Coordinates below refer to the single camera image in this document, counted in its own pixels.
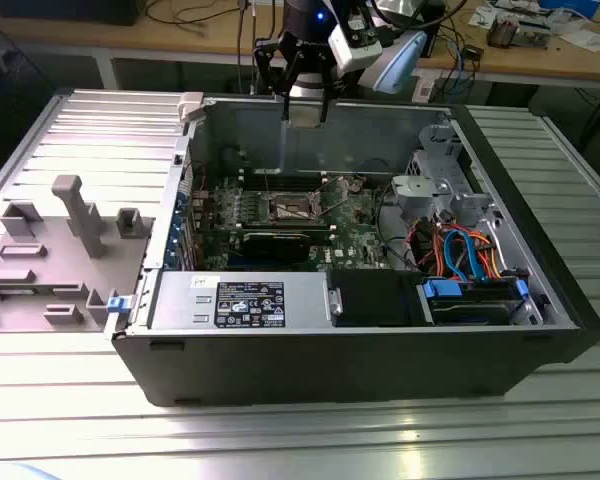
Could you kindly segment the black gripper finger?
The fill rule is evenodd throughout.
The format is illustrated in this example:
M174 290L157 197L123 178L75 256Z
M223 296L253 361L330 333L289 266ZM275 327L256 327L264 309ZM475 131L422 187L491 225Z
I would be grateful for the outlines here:
M275 54L279 52L286 66L282 74L276 73L271 66ZM269 90L283 98L282 120L289 120L290 92L305 65L304 42L297 38L263 39L255 41L253 49L258 71Z
M320 98L319 122L327 118L329 104L339 95L341 81L334 54L328 44L305 43L304 55L307 72L303 73L303 88L315 98Z

